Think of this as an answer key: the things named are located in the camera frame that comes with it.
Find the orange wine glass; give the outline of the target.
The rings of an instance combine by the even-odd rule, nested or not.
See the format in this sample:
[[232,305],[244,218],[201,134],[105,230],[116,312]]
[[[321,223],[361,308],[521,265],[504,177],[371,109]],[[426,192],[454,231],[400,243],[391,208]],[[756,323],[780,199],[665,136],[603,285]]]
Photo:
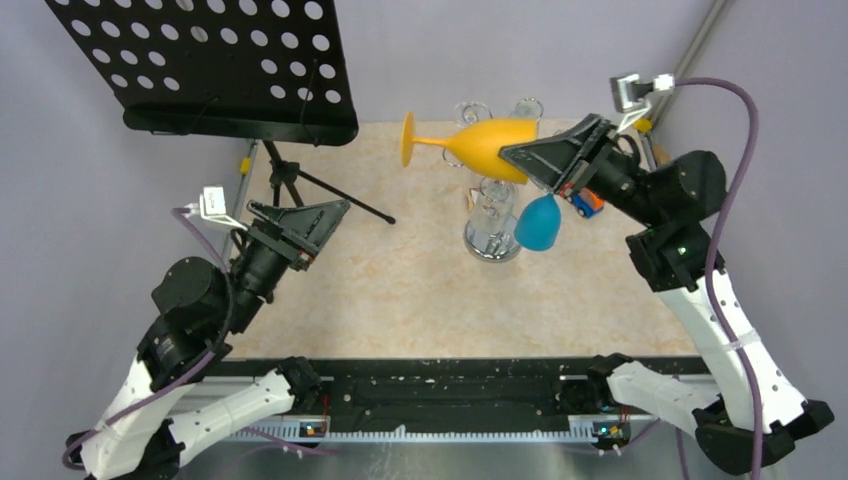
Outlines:
[[537,139],[537,122],[531,118],[489,118],[459,130],[449,138],[427,138],[415,134],[415,117],[405,114],[400,136],[400,161],[406,168],[416,144],[431,145],[451,152],[470,171],[483,177],[525,184],[528,176],[500,157],[503,147]]

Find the clear wine glass front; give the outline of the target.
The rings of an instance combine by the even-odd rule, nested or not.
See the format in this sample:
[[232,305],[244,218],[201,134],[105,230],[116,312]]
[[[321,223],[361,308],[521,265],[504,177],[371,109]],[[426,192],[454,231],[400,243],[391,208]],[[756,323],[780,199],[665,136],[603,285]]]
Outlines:
[[513,213],[516,188],[513,183],[484,177],[475,188],[479,197],[473,204],[465,229],[465,240],[478,251],[493,254],[508,249],[516,223]]

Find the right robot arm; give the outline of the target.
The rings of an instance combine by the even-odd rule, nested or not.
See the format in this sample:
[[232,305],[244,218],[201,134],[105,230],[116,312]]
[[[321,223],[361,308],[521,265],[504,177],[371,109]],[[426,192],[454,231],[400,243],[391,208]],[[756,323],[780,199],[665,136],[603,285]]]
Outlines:
[[702,394],[610,354],[588,374],[594,409],[648,412],[692,436],[720,470],[751,477],[833,422],[827,403],[807,398],[782,374],[738,302],[716,235],[703,227],[729,199],[713,153],[696,150],[649,170],[632,137],[590,115],[545,138],[532,120],[510,118],[494,155],[509,180],[560,196],[587,189],[639,224],[625,240],[633,267],[682,324],[717,387]]

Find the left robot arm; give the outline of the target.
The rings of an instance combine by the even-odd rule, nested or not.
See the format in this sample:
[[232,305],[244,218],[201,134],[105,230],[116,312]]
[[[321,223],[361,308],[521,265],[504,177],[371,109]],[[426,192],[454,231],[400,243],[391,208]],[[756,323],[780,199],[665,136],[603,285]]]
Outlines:
[[61,457],[90,479],[171,479],[196,456],[266,417],[319,404],[321,379],[302,357],[289,357],[242,390],[175,413],[274,299],[288,272],[307,270],[350,204],[334,200],[283,208],[250,202],[253,221],[234,222],[237,253],[187,257],[153,290],[156,319],[132,356],[128,374],[99,421],[70,435]]

